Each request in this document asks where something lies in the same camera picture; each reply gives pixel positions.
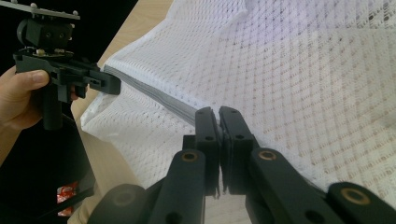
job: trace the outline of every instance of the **white mesh fabric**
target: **white mesh fabric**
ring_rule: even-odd
[[[396,1],[175,0],[106,66],[195,109],[233,107],[316,185],[354,182],[396,207],[395,13]],[[83,129],[112,142],[147,187],[194,130],[126,83],[98,96]],[[224,221],[212,209],[208,223],[246,222],[227,200],[214,202]]]

